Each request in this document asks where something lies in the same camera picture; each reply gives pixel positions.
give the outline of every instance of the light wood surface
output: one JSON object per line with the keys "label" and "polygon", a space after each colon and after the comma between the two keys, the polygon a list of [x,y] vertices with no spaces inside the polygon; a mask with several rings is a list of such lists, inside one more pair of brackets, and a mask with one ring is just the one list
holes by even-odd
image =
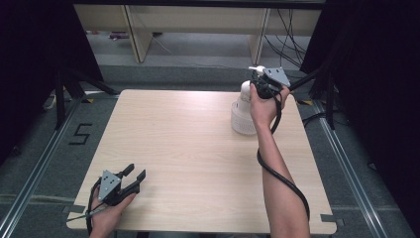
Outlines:
{"label": "light wood surface", "polygon": [[[231,106],[239,92],[125,90],[114,108],[76,205],[103,170],[144,169],[141,192],[124,212],[119,229],[268,233],[257,136],[231,128]],[[308,199],[312,234],[332,234],[322,222],[332,211],[292,96],[274,134],[287,166]],[[79,214],[70,213],[69,218]],[[85,229],[85,220],[67,223]]]}

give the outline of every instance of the gray floor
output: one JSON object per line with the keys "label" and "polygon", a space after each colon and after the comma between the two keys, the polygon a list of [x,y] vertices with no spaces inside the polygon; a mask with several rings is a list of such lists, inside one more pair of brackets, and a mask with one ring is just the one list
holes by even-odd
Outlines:
{"label": "gray floor", "polygon": [[[249,75],[243,73],[242,69],[252,65],[246,36],[164,33],[154,38],[146,60],[143,63],[137,63],[129,40],[113,41],[108,39],[108,35],[109,33],[101,32],[98,35],[88,34],[87,37],[101,66],[105,81],[119,89],[141,87],[133,81],[141,80],[142,76],[153,79],[154,75],[165,75],[170,73],[174,67],[186,67],[186,72],[198,70],[207,74],[212,73],[212,68],[223,69],[225,70],[223,75],[237,72],[237,74],[232,74],[232,77],[238,78],[236,79],[238,81],[241,81],[241,78],[248,80],[247,76]],[[281,48],[281,44],[274,36],[268,38]],[[305,37],[296,38],[302,48],[307,47],[309,40]],[[295,51],[285,49],[285,52],[298,60]],[[266,67],[283,66],[291,76],[290,80],[296,80],[294,76],[302,75],[297,71],[296,65],[285,59],[280,60],[279,55],[266,42],[262,49],[261,64]],[[121,65],[125,67],[124,70],[116,71],[115,69]],[[224,80],[230,79],[217,78],[215,82],[223,83]],[[296,89],[293,92],[295,98],[298,101],[309,99],[309,88],[310,83]],[[40,183],[37,184],[32,199],[16,225],[12,237],[52,237],[56,234],[60,234],[58,235],[60,237],[87,236],[85,231],[73,231],[66,228],[66,214],[63,210],[72,205],[77,195],[78,185],[84,178],[90,163],[89,160],[94,155],[101,133],[115,103],[116,99],[107,98],[95,99],[94,103],[80,104],[75,112],[76,116],[59,142],[59,146],[54,152],[54,158],[49,163]],[[313,105],[299,104],[298,108],[302,118],[315,114]],[[1,217],[6,215],[14,197],[21,191],[28,175],[53,135],[54,117],[53,110],[42,114],[34,122],[33,129],[25,141],[22,142],[22,145],[25,145],[22,155],[9,158],[0,168]],[[380,176],[367,166],[368,155],[359,143],[346,116],[336,114],[335,120],[336,133],[388,237],[414,237]],[[91,134],[91,140],[86,146],[78,147],[75,150],[76,147],[69,146],[69,143],[76,140],[72,133],[80,123],[92,123],[93,126],[85,128]],[[374,237],[320,121],[317,119],[310,122],[305,129],[334,216],[338,222],[338,231],[333,237]],[[136,234],[133,232],[118,233],[118,237],[135,236]]]}

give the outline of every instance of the black mat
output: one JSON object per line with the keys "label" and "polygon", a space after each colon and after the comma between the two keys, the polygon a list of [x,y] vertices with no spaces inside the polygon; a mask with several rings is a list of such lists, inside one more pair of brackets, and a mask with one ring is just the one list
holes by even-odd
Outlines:
{"label": "black mat", "polygon": [[[251,76],[251,73],[246,69],[231,68],[101,66],[101,70],[106,83],[118,90],[138,88],[239,91],[242,82],[250,79]],[[292,76],[301,75],[297,71],[289,71],[288,74],[291,75],[290,80],[292,81],[296,80]],[[90,85],[83,85],[86,90],[95,89]],[[298,101],[309,99],[307,95],[309,88],[310,83],[296,89],[293,92],[295,99]],[[97,98],[92,103],[79,105],[34,194],[34,197],[55,197],[56,201],[50,202],[41,199],[43,204],[37,204],[38,200],[32,200],[16,227],[14,237],[49,237],[52,232],[60,234],[59,237],[86,237],[83,232],[71,231],[66,228],[64,220],[67,214],[62,213],[62,210],[71,204],[78,193],[116,101],[115,98]],[[314,106],[311,105],[299,104],[298,109],[302,118],[315,114]],[[335,119],[338,122],[335,124],[336,133],[368,196],[378,210],[389,236],[414,237],[381,182],[380,176],[367,167],[369,159],[351,125],[348,125],[345,115],[337,114]],[[41,115],[24,143],[24,148],[36,148],[36,150],[31,149],[32,153],[23,153],[19,157],[9,158],[7,167],[0,169],[2,195],[13,195],[19,191],[17,187],[21,186],[25,178],[28,177],[34,162],[46,145],[54,126],[53,122],[54,114]],[[84,144],[82,143],[83,145],[70,145],[71,143],[81,143],[84,140],[83,137],[74,136],[77,128],[79,132],[89,134],[89,137]],[[333,213],[339,221],[338,231],[333,237],[370,237],[371,233],[367,223],[348,186],[319,119],[307,125],[306,133]],[[10,201],[3,199],[0,215],[5,214],[8,206],[10,206]]]}

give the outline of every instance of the forearm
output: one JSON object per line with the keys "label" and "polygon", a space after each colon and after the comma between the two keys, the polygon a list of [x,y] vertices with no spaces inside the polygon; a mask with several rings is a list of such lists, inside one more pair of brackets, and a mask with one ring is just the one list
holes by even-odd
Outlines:
{"label": "forearm", "polygon": [[[293,182],[269,128],[257,127],[257,131],[262,159]],[[294,191],[265,169],[262,169],[262,185],[271,237],[309,237],[306,211]]]}

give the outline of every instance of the black cable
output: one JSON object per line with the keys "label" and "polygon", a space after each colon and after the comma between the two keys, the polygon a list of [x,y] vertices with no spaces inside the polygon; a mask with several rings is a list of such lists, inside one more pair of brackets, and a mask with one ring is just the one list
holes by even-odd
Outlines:
{"label": "black cable", "polygon": [[283,45],[285,45],[286,44],[286,42],[287,42],[287,38],[290,38],[290,41],[293,43],[293,45],[294,45],[294,48],[291,48],[291,49],[293,49],[294,51],[295,51],[295,53],[296,53],[296,56],[297,56],[297,58],[298,58],[298,60],[299,60],[299,62],[300,63],[302,63],[302,61],[303,61],[303,57],[300,55],[300,53],[301,53],[301,51],[303,51],[303,53],[304,54],[306,54],[306,51],[302,48],[302,47],[300,47],[299,46],[299,44],[297,44],[296,43],[296,41],[294,40],[294,34],[293,34],[293,25],[292,25],[292,20],[293,20],[293,10],[292,9],[289,9],[289,27],[287,28],[287,26],[286,26],[286,24],[285,24],[285,22],[284,22],[284,19],[283,19],[283,17],[281,16],[281,14],[280,14],[280,11],[277,9],[277,13],[278,13],[278,16],[280,17],[280,20],[281,20],[281,22],[282,22],[282,24],[283,24],[283,27],[284,27],[284,29],[285,29],[285,31],[286,31],[286,39],[285,39],[285,41],[284,42],[282,42],[282,41],[280,41],[280,39],[278,39],[281,43],[283,43]]}
{"label": "black cable", "polygon": [[269,46],[274,50],[275,53],[277,53],[280,56],[280,65],[281,65],[281,58],[285,58],[288,61],[290,61],[291,63],[293,63],[294,65],[300,67],[299,62],[295,61],[294,59],[292,59],[290,56],[286,55],[285,53],[283,53],[281,50],[279,50],[277,47],[275,47],[270,41],[269,39],[264,36],[266,41],[268,42]]}
{"label": "black cable", "polygon": [[101,183],[102,178],[99,178],[99,180],[95,183],[95,185],[90,189],[90,195],[89,195],[89,203],[87,204],[86,209],[86,227],[87,227],[87,233],[90,236],[90,233],[92,233],[92,220],[90,217],[90,212],[92,211],[92,201],[93,201],[93,193],[95,192],[96,187]]}
{"label": "black cable", "polygon": [[[281,13],[280,13],[279,9],[277,9],[277,13],[278,13],[278,16],[279,16],[279,17],[280,17],[280,19],[281,19],[281,22],[283,23],[283,26],[284,26],[284,28],[285,28],[285,30],[286,30],[287,35],[288,35],[288,36],[290,36],[289,31],[287,30],[286,24],[284,23],[284,20],[283,20],[283,18],[281,17]],[[292,41],[296,44],[295,46],[297,46],[300,50],[302,50],[304,53],[306,53],[306,50],[305,50],[305,49],[303,49],[302,47],[300,47],[300,46],[299,46],[299,44],[297,44],[297,43],[294,41],[293,36],[290,36],[290,37],[292,37],[292,39],[291,39],[291,40],[292,40]]]}
{"label": "black cable", "polygon": [[[271,94],[272,94],[272,97],[274,98],[275,106],[276,106],[276,111],[277,111],[277,113],[276,113],[277,115],[275,117],[274,124],[271,127],[271,134],[274,134],[275,130],[277,129],[278,123],[280,122],[280,119],[281,119],[281,101],[283,101],[283,99],[281,97],[281,94],[279,94],[281,101],[278,101],[277,97],[275,97],[275,95],[273,95],[273,93],[271,93]],[[262,157],[262,155],[260,153],[260,149],[257,150],[257,159],[259,161],[259,164],[265,170],[267,170],[276,179],[279,179],[284,184],[286,184],[292,191],[294,191],[299,196],[299,198],[303,202],[303,205],[305,206],[306,215],[308,216],[308,220],[309,220],[310,219],[309,204],[308,204],[308,201],[306,200],[305,195],[302,193],[302,191],[300,191],[300,189],[293,182],[291,182],[289,179],[285,178],[284,176],[282,176],[281,174],[279,174],[277,171],[273,170],[269,165],[267,165],[265,163],[265,161],[263,160],[263,157]]]}

